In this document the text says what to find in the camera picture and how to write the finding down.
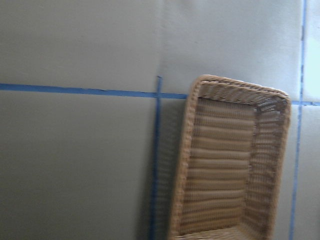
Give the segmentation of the brown wicker basket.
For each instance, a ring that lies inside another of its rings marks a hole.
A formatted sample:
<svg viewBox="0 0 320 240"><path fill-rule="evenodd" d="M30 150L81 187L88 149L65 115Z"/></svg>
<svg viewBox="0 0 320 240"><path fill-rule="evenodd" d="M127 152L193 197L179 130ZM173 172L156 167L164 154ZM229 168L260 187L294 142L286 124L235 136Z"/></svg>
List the brown wicker basket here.
<svg viewBox="0 0 320 240"><path fill-rule="evenodd" d="M193 82L168 239L272 239L291 103L284 91L227 77Z"/></svg>

